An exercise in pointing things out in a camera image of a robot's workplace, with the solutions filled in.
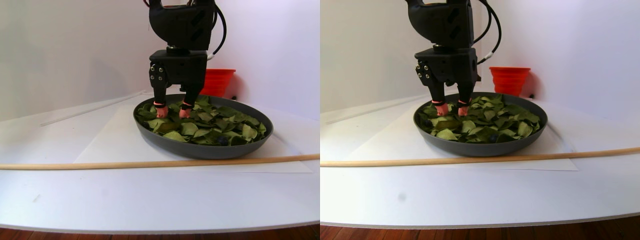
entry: white wall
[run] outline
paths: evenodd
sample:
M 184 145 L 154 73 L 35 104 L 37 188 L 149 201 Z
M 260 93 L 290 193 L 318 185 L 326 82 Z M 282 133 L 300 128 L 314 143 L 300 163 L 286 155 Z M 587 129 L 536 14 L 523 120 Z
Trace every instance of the white wall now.
M 142 1 L 1 0 L 0 120 L 150 88 Z
M 637 124 L 640 1 L 489 2 L 502 22 L 503 37 L 485 67 L 531 67 L 524 94 Z M 483 47 L 493 47 L 496 37 L 489 36 Z M 490 83 L 489 71 L 483 77 Z
M 320 0 L 219 0 L 228 35 L 209 68 L 234 68 L 238 100 L 319 119 Z M 221 36 L 212 34 L 210 50 Z
M 319 119 L 319 0 L 218 4 L 228 37 L 208 67 L 237 69 L 229 94 Z M 165 45 L 139 0 L 0 0 L 0 121 L 150 90 Z
M 472 7 L 479 36 L 486 10 L 478 1 Z M 407 11 L 403 0 L 322 1 L 321 112 L 428 94 L 413 55 L 433 44 L 415 32 Z M 474 47 L 486 54 L 480 44 Z

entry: white tabletop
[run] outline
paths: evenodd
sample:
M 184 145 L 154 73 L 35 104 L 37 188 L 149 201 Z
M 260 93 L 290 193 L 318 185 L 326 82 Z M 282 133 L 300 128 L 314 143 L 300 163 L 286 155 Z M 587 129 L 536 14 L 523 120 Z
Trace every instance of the white tabletop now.
M 323 114 L 322 159 L 348 156 L 414 106 L 414 100 Z M 613 122 L 547 102 L 535 103 L 545 109 L 567 145 L 578 152 L 640 146 L 637 124 Z M 392 107 L 334 121 L 385 106 Z M 371 228 L 506 227 L 599 220 L 640 212 L 640 155 L 571 161 L 578 171 L 321 168 L 321 223 Z
M 0 122 L 3 163 L 73 163 L 122 104 L 40 124 L 114 100 Z M 265 113 L 301 154 L 319 152 L 319 123 Z M 209 233 L 319 222 L 319 161 L 312 173 L 234 173 L 171 168 L 0 170 L 0 227 L 80 233 Z

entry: wooden dowel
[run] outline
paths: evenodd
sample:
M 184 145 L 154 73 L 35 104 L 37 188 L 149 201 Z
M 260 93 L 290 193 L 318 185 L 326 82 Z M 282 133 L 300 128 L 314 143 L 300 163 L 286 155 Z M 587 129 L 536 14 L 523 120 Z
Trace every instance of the wooden dowel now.
M 320 154 L 227 160 L 155 161 L 133 163 L 0 164 L 0 170 L 81 170 L 109 168 L 169 168 L 176 166 L 213 166 L 232 164 L 284 163 L 320 159 Z
M 493 163 L 509 161 L 546 160 L 562 158 L 582 157 L 606 157 L 623 154 L 640 153 L 640 147 L 623 148 L 616 150 L 594 152 L 570 152 L 564 154 L 536 154 L 524 156 L 499 156 L 499 157 L 455 157 L 434 159 L 406 159 L 406 160 L 382 160 L 382 161 L 320 161 L 322 167 L 362 167 L 362 166 L 411 166 L 434 164 L 458 164 L 458 163 Z

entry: orange bucket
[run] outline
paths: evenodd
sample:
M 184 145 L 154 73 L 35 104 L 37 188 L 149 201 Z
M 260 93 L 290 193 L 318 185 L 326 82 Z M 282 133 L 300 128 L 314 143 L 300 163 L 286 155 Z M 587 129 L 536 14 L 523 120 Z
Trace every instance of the orange bucket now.
M 236 72 L 235 69 L 207 69 L 204 87 L 200 94 L 215 97 L 224 96 L 234 72 Z
M 490 67 L 496 93 L 520 96 L 525 78 L 531 68 L 526 67 Z

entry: robotic arm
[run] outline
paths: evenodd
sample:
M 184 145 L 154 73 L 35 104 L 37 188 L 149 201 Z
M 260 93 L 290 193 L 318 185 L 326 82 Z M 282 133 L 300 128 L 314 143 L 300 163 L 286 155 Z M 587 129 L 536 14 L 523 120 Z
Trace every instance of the robotic arm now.
M 495 12 L 486 0 L 480 0 L 490 13 L 489 26 L 474 40 L 470 0 L 447 0 L 446 3 L 431 4 L 424 4 L 422 0 L 405 1 L 409 6 L 409 20 L 413 28 L 434 43 L 433 48 L 415 54 L 418 60 L 415 71 L 422 84 L 429 88 L 438 115 L 444 116 L 449 111 L 444 95 L 445 84 L 458 85 L 458 114 L 467 115 L 471 93 L 476 81 L 481 80 L 477 66 L 492 56 L 500 44 L 500 38 L 493 51 L 480 61 L 472 46 L 487 33 L 492 16 L 495 17 L 500 36 L 502 35 Z
M 166 7 L 161 0 L 150 0 L 147 6 L 152 29 L 167 43 L 166 49 L 156 51 L 149 58 L 149 79 L 154 89 L 157 117 L 167 117 L 166 89 L 179 84 L 180 91 L 186 92 L 180 107 L 180 117 L 189 118 L 204 87 L 207 61 L 224 44 L 227 23 L 215 0 L 191 0 L 188 4 Z M 218 16 L 223 25 L 222 41 L 211 55 L 207 55 L 211 31 Z

